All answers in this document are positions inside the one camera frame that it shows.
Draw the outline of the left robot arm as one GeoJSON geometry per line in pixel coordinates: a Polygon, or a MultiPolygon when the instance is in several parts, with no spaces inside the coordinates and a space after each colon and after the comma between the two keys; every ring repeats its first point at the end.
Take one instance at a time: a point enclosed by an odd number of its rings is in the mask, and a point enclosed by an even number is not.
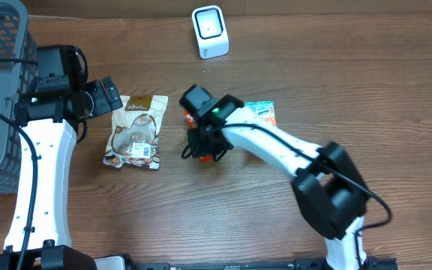
{"type": "Polygon", "coordinates": [[[38,75],[19,96],[14,119],[22,157],[16,208],[0,269],[128,269],[123,255],[93,258],[71,247],[68,177],[87,121],[122,107],[111,78],[89,81],[86,57],[70,45],[37,49],[38,75]]]}

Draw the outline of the grey plastic mesh basket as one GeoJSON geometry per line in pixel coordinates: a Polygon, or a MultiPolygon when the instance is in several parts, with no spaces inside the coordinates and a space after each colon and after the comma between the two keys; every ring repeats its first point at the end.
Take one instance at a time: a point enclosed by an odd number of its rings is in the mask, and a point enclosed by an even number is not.
{"type": "MultiPolygon", "coordinates": [[[[29,13],[21,1],[0,0],[0,59],[37,59],[37,45],[29,30],[29,13]]],[[[14,118],[19,96],[35,87],[38,67],[0,63],[0,113],[14,118]]],[[[19,134],[0,119],[0,194],[17,191],[21,148],[19,134]]]]}

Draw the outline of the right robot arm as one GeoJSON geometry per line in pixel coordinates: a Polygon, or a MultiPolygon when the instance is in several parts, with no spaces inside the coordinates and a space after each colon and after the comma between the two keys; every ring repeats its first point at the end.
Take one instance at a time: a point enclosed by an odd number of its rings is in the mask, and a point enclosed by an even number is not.
{"type": "Polygon", "coordinates": [[[194,121],[181,156],[219,161],[239,147],[287,175],[301,215],[325,239],[330,269],[364,269],[360,230],[368,188],[343,147],[305,142],[259,118],[232,95],[192,85],[179,101],[194,121]]]}

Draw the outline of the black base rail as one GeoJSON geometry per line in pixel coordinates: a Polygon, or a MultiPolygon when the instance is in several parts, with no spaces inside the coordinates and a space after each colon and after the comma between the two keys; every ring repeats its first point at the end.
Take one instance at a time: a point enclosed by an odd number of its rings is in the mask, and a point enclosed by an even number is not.
{"type": "Polygon", "coordinates": [[[168,262],[135,263],[129,256],[117,255],[94,260],[97,269],[134,270],[329,270],[324,258],[298,258],[289,262],[225,262],[169,264],[168,262]]]}

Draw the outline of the red snack packet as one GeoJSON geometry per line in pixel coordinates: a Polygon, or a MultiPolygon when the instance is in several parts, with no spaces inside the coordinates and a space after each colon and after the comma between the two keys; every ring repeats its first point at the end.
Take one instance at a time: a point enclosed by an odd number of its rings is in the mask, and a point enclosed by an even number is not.
{"type": "MultiPolygon", "coordinates": [[[[184,116],[186,118],[186,122],[188,124],[188,127],[191,128],[196,128],[197,127],[197,123],[195,122],[194,118],[190,115],[190,113],[185,109],[183,111],[184,116]]],[[[199,160],[201,162],[209,162],[212,160],[212,156],[205,156],[205,157],[200,157],[199,160]]]]}

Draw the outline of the orange Kleenex tissue pack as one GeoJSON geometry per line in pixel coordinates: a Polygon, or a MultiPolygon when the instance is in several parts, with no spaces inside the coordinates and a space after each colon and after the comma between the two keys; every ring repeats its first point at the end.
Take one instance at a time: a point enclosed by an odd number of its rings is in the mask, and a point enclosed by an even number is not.
{"type": "Polygon", "coordinates": [[[272,105],[264,105],[264,106],[258,106],[254,113],[258,116],[259,119],[262,119],[266,122],[268,122],[272,126],[276,126],[276,118],[275,118],[275,110],[272,105]]]}

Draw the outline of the white barcode scanner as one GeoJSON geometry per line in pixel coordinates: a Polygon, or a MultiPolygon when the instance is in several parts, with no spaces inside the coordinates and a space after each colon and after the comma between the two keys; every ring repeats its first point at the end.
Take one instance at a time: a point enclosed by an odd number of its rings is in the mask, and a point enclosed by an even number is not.
{"type": "Polygon", "coordinates": [[[222,10],[217,5],[198,7],[191,14],[201,59],[224,56],[230,42],[222,10]]]}

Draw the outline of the white brown snack bag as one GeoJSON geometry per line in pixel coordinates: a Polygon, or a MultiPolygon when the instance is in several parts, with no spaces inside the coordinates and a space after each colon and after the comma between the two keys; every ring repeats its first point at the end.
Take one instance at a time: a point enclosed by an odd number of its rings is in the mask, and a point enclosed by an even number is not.
{"type": "Polygon", "coordinates": [[[122,95],[122,107],[112,112],[112,133],[103,163],[157,170],[161,162],[159,133],[168,101],[164,95],[122,95]]]}

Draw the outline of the teal orange soup packet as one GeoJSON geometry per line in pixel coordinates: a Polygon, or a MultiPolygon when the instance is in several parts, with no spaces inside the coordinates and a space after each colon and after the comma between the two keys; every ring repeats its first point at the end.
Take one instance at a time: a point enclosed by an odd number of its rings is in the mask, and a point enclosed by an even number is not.
{"type": "Polygon", "coordinates": [[[244,105],[250,107],[257,114],[270,113],[275,108],[274,102],[271,100],[248,101],[244,105]]]}

